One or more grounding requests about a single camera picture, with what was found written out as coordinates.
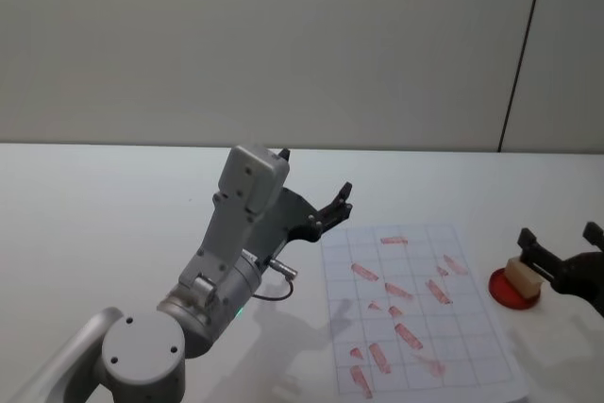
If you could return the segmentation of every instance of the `gray robot arm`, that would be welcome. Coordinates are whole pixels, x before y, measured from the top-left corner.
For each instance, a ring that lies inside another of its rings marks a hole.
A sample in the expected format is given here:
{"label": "gray robot arm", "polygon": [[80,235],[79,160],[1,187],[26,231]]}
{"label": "gray robot arm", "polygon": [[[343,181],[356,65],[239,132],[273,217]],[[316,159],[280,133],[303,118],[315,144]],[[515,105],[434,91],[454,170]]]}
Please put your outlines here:
{"label": "gray robot arm", "polygon": [[288,150],[232,148],[203,242],[157,311],[99,312],[8,403],[83,403],[98,384],[115,403],[181,401],[185,359],[211,348],[261,275],[270,267],[293,289],[296,271],[277,259],[285,244],[316,242],[350,214],[350,183],[321,210],[284,188],[288,160]]}

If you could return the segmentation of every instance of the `white wall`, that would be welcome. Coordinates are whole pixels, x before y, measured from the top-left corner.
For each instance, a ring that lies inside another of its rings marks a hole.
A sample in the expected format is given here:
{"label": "white wall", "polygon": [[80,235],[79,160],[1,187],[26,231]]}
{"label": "white wall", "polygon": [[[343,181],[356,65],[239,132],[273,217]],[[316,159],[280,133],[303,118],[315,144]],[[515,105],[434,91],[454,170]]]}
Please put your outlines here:
{"label": "white wall", "polygon": [[604,0],[537,0],[503,149],[604,152]]}
{"label": "white wall", "polygon": [[530,0],[0,0],[0,141],[495,150]]}

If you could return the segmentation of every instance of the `red stroke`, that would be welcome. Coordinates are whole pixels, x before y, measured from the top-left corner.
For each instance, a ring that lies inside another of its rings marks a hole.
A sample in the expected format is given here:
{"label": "red stroke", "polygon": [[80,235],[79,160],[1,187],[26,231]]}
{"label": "red stroke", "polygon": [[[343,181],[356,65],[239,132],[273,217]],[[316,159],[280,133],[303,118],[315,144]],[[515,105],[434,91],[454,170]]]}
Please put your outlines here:
{"label": "red stroke", "polygon": [[390,238],[381,238],[382,244],[408,244],[407,238],[404,236],[391,236]]}
{"label": "red stroke", "polygon": [[438,300],[438,302],[441,304],[451,304],[451,300],[448,298],[445,292],[440,289],[436,282],[434,282],[434,280],[430,279],[428,282],[426,282],[426,286],[430,288],[430,291],[432,294],[434,294],[434,297]]}
{"label": "red stroke", "polygon": [[386,292],[388,292],[389,294],[393,294],[394,296],[400,296],[404,299],[409,299],[409,300],[413,299],[412,294],[407,293],[405,290],[397,287],[396,285],[393,285],[392,283],[386,283],[385,287],[386,287]]}
{"label": "red stroke", "polygon": [[361,353],[361,351],[358,348],[352,348],[350,350],[350,356],[352,356],[353,358],[357,358],[357,359],[363,360],[362,353]]}
{"label": "red stroke", "polygon": [[388,313],[391,314],[393,318],[398,318],[399,316],[403,316],[403,312],[397,306],[390,306],[388,309]]}
{"label": "red stroke", "polygon": [[367,379],[365,379],[365,375],[358,365],[350,367],[350,375],[352,376],[352,380],[362,388],[362,393],[365,395],[365,398],[369,399],[374,397],[371,393],[371,389],[369,389],[369,384],[367,384]]}
{"label": "red stroke", "polygon": [[440,266],[436,266],[436,270],[438,271],[438,274],[441,275],[441,277],[449,275],[449,272],[446,269],[441,268]]}
{"label": "red stroke", "polygon": [[384,356],[384,352],[381,350],[378,344],[370,344],[369,351],[371,351],[371,355],[374,357],[376,361],[377,368],[379,371],[385,375],[392,373],[392,368]]}
{"label": "red stroke", "polygon": [[424,356],[420,356],[419,354],[414,354],[413,356],[415,356],[417,360],[423,363],[430,372],[430,374],[433,375],[435,378],[442,378],[445,375],[446,367],[442,362],[436,361],[435,359],[425,358]]}
{"label": "red stroke", "polygon": [[350,269],[352,269],[353,273],[358,274],[362,278],[366,278],[367,280],[370,280],[372,282],[375,282],[376,280],[379,279],[378,276],[376,276],[374,273],[372,273],[368,269],[363,268],[358,263],[352,263],[352,266],[350,266]]}
{"label": "red stroke", "polygon": [[407,342],[411,349],[422,349],[424,347],[417,337],[415,337],[402,323],[397,324],[394,327],[394,330],[405,342]]}
{"label": "red stroke", "polygon": [[453,270],[455,274],[459,274],[460,276],[466,276],[468,274],[468,270],[461,266],[459,263],[454,261],[448,255],[445,255],[445,261],[449,268]]}

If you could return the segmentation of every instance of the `paper sheet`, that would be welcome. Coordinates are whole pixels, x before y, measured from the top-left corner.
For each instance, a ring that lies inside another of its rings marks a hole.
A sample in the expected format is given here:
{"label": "paper sheet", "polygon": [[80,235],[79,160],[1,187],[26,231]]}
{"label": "paper sheet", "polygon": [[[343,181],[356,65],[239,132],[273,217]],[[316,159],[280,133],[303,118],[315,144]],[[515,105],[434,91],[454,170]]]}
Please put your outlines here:
{"label": "paper sheet", "polygon": [[335,229],[322,248],[342,401],[509,403],[527,395],[453,227]]}

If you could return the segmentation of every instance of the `table surface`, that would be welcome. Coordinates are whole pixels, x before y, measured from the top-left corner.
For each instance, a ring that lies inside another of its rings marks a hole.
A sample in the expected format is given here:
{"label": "table surface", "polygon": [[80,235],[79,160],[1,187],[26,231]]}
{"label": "table surface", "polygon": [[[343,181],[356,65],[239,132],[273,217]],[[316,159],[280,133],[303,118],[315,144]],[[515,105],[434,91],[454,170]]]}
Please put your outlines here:
{"label": "table surface", "polygon": [[[197,249],[226,149],[0,145],[0,401],[90,316],[152,311]],[[566,258],[604,224],[604,157],[294,150],[286,186],[315,206],[353,183],[348,225],[452,224],[486,285],[521,227]],[[287,301],[251,301],[204,357],[189,403],[338,401],[317,244],[289,244]],[[261,290],[281,290],[267,273]],[[496,308],[530,401],[596,402],[604,320],[544,288],[531,311]],[[110,402],[99,389],[91,402]]]}

